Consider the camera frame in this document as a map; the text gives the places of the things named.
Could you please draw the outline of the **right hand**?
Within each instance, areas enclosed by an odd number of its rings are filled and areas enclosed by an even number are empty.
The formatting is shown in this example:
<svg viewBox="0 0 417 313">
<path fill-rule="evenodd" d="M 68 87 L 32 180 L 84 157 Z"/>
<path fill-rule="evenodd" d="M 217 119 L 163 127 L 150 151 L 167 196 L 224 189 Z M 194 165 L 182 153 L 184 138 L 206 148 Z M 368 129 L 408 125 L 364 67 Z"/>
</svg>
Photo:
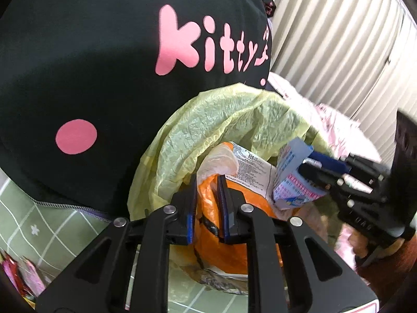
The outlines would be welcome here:
<svg viewBox="0 0 417 313">
<path fill-rule="evenodd" d="M 404 244 L 405 239 L 396 239 L 389 247 L 382 249 L 380 246 L 371 243 L 366 236 L 354 230 L 349 236 L 348 242 L 352 246 L 356 263 L 359 266 L 367 266 L 375 259 L 385 258 L 397 253 Z"/>
</svg>

